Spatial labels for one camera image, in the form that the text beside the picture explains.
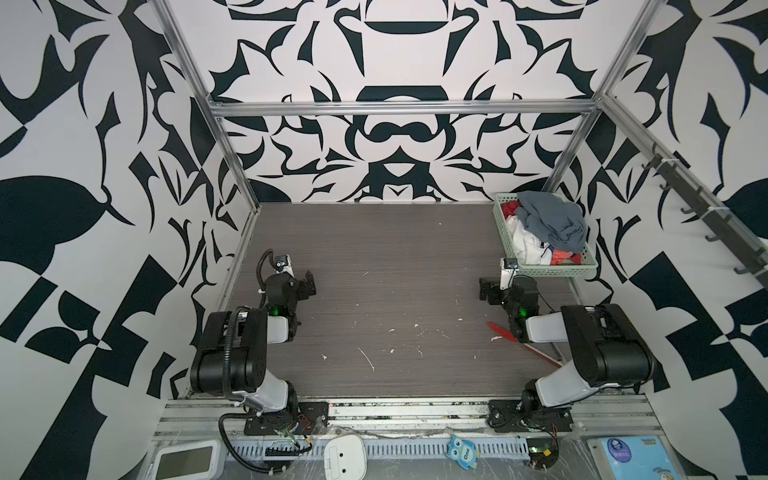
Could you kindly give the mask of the grey blue t shirt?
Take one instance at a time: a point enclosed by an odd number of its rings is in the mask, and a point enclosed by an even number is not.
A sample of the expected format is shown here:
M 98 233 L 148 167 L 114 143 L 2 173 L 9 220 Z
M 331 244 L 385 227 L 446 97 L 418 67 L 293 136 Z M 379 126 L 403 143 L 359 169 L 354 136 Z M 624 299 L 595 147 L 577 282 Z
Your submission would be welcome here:
M 523 191 L 515 215 L 523 227 L 540 241 L 557 250 L 580 253 L 587 239 L 587 227 L 578 205 L 549 192 Z

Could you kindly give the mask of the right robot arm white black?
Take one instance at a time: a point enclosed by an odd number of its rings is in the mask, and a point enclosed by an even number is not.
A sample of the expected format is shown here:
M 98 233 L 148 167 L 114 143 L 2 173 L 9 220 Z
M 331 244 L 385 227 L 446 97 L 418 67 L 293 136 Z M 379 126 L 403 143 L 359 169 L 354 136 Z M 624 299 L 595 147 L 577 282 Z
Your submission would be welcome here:
M 603 390 L 638 389 L 652 379 L 657 360 L 619 305 L 566 305 L 542 314 L 535 279 L 509 259 L 500 267 L 497 280 L 478 280 L 479 299 L 508 318 L 506 328 L 489 326 L 521 345 L 566 343 L 571 352 L 553 373 L 525 387 L 517 411 L 565 410 Z

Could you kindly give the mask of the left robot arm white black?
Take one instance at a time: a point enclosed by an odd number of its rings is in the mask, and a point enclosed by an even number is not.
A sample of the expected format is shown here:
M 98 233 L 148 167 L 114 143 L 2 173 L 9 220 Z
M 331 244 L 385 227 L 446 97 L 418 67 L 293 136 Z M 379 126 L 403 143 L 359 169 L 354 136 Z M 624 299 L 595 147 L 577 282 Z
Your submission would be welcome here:
M 266 250 L 257 263 L 259 304 L 209 315 L 189 380 L 197 394 L 220 396 L 261 415 L 297 409 L 295 388 L 268 370 L 270 345 L 293 341 L 298 304 L 316 294 L 313 274 L 294 274 L 289 255 Z

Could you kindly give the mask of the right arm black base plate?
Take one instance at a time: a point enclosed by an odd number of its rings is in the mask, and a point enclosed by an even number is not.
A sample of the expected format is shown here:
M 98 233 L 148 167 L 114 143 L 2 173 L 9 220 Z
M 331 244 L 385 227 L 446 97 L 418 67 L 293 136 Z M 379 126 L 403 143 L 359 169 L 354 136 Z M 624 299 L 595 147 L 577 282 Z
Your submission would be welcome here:
M 520 399 L 493 399 L 488 403 L 486 425 L 496 433 L 568 433 L 573 418 L 569 408 L 525 410 Z

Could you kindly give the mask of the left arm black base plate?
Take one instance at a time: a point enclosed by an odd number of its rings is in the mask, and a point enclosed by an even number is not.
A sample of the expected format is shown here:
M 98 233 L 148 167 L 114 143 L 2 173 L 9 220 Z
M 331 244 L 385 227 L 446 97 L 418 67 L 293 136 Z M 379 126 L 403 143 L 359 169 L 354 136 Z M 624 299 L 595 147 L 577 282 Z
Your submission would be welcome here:
M 257 415 L 245 423 L 246 436 L 264 436 L 290 431 L 298 435 L 319 432 L 328 424 L 327 402 L 299 402 L 285 409 Z

